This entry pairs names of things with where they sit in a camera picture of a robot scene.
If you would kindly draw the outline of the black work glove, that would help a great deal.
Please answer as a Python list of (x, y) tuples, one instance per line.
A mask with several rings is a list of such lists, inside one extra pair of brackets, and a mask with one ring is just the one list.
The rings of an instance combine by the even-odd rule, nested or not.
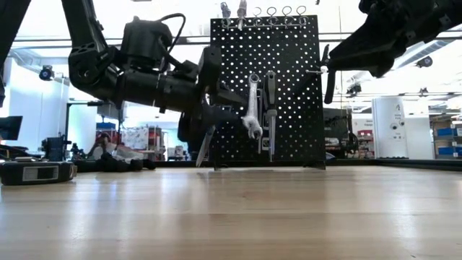
[(106, 172), (108, 167), (104, 160), (75, 160), (78, 173)]

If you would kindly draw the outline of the black tape measure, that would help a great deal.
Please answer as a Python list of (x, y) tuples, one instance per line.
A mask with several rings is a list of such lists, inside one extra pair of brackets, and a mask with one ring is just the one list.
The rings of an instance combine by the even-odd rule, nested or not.
[(71, 181), (77, 176), (72, 162), (5, 162), (0, 165), (0, 182), (5, 186), (25, 186)]

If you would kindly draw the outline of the black monitor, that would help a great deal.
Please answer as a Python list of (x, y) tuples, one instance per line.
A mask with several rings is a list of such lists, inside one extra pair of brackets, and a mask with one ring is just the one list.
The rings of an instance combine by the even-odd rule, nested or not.
[(16, 141), (22, 124), (22, 116), (0, 118), (0, 139)]

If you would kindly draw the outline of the black pliers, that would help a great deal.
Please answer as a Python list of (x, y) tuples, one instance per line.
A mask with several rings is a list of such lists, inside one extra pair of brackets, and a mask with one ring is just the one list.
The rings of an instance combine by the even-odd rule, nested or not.
[(334, 90), (336, 85), (336, 71), (329, 67), (329, 44), (325, 46), (323, 49), (323, 55), (321, 57), (321, 73), (327, 74), (327, 86), (326, 86), (326, 93), (324, 96), (324, 103), (331, 104), (334, 98)]

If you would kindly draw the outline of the black perforated pegboard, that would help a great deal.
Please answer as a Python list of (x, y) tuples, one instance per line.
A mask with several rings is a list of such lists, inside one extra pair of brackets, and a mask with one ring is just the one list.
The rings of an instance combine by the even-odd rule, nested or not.
[[(316, 67), (320, 58), (318, 18), (310, 24), (289, 29), (225, 30), (219, 18), (210, 22), (210, 43), (220, 48), (220, 79), (231, 91), (248, 97), (248, 76), (264, 78), (276, 73), (276, 149), (272, 162), (324, 161), (324, 120), (321, 78), (305, 70)], [(211, 143), (211, 161), (269, 162), (266, 150), (258, 153), (258, 141), (241, 125), (218, 126)]]

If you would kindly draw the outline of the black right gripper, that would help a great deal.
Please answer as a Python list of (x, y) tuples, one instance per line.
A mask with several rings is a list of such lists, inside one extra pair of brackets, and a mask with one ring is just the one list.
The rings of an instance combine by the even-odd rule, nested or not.
[[(360, 0), (360, 11), (367, 15), (367, 27), (330, 51), (329, 71), (361, 70), (382, 77), (408, 47), (427, 43), (448, 29), (448, 0)], [(369, 49), (378, 59), (373, 67), (366, 58)]]

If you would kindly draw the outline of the black aluminium table frame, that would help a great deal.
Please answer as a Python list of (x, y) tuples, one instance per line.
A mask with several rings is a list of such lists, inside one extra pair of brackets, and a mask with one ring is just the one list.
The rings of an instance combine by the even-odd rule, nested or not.
[(332, 159), (327, 161), (280, 161), (280, 162), (203, 162), (205, 168), (278, 168), (308, 167), (325, 170), (333, 166), (386, 166), (396, 168), (417, 168), (425, 170), (446, 170), (462, 172), (462, 160), (410, 160), (410, 159)]

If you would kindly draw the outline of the person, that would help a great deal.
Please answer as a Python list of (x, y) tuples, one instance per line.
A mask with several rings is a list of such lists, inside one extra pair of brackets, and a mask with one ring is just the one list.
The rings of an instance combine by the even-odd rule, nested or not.
[(109, 154), (117, 160), (143, 160), (144, 155), (136, 150), (124, 146), (123, 144), (112, 143), (111, 138), (106, 134), (100, 134), (87, 154), (88, 159), (98, 160), (104, 154)]

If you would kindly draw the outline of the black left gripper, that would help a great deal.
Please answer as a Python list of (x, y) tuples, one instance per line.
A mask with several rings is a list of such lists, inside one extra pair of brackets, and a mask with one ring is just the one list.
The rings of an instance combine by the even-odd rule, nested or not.
[(246, 105), (247, 101), (224, 84), (222, 54), (220, 48), (203, 49), (199, 71), (169, 71), (158, 76), (158, 108), (180, 113), (177, 137), (182, 142), (192, 142), (204, 137), (212, 126), (229, 122), (243, 126), (243, 117), (221, 106), (198, 106), (199, 93), (208, 95), (212, 105)]

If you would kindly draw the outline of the long silver combination wrench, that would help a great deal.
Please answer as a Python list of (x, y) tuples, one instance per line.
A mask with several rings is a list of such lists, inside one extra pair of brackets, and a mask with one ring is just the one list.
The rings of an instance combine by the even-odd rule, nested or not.
[(251, 139), (258, 139), (263, 134), (263, 129), (258, 120), (257, 88), (259, 80), (257, 74), (252, 73), (248, 76), (248, 109), (246, 115), (242, 117), (243, 125), (248, 130), (248, 136)]

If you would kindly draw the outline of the blue handled scissors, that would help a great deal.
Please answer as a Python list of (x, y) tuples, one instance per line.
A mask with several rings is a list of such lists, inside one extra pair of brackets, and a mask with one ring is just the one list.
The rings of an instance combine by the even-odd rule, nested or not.
[(215, 130), (216, 130), (215, 125), (210, 126), (209, 129), (207, 130), (205, 136), (204, 136), (203, 142), (201, 144), (201, 148), (200, 148), (199, 153), (198, 153), (198, 157), (196, 159), (196, 167), (197, 168), (199, 168), (201, 166), (207, 152), (209, 151), (210, 142), (212, 140), (212, 137), (214, 135)]

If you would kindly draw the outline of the white cabinet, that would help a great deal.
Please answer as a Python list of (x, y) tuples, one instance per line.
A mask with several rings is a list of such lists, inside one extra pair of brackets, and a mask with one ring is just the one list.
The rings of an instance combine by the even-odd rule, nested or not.
[(372, 100), (375, 158), (407, 158), (404, 104), (401, 97)]

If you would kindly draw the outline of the black equipment stand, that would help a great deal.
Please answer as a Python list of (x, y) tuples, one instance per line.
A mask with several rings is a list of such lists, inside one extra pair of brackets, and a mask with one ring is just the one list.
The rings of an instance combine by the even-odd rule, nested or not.
[(324, 108), (323, 120), (326, 152), (336, 159), (353, 157), (359, 149), (359, 141), (353, 133), (351, 111)]

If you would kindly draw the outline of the black crate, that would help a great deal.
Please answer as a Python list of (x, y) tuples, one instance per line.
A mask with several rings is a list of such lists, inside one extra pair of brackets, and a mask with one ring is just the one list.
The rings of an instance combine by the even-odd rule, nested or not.
[(45, 153), (44, 158), (51, 162), (61, 162), (66, 159), (67, 145), (71, 144), (65, 135), (60, 137), (48, 137), (41, 143), (41, 150)]

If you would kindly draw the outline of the shelf with blue bins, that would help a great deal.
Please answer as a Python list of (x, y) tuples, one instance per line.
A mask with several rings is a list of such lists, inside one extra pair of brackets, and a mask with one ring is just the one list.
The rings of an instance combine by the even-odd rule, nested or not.
[(430, 116), (436, 160), (462, 160), (462, 114)]

